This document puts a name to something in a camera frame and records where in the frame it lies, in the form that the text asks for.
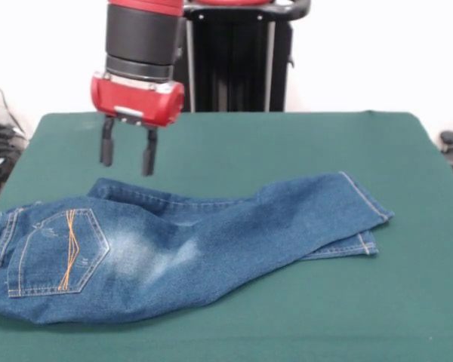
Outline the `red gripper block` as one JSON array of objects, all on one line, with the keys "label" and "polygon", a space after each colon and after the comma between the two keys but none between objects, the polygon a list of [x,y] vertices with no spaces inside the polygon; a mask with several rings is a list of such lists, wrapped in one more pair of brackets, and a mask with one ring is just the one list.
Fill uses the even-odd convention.
[{"label": "red gripper block", "polygon": [[184,105],[184,86],[176,81],[155,83],[96,72],[91,79],[91,99],[104,123],[100,142],[100,163],[112,165],[114,142],[112,129],[115,119],[133,118],[147,128],[143,152],[142,174],[154,173],[158,128],[173,124]]}]

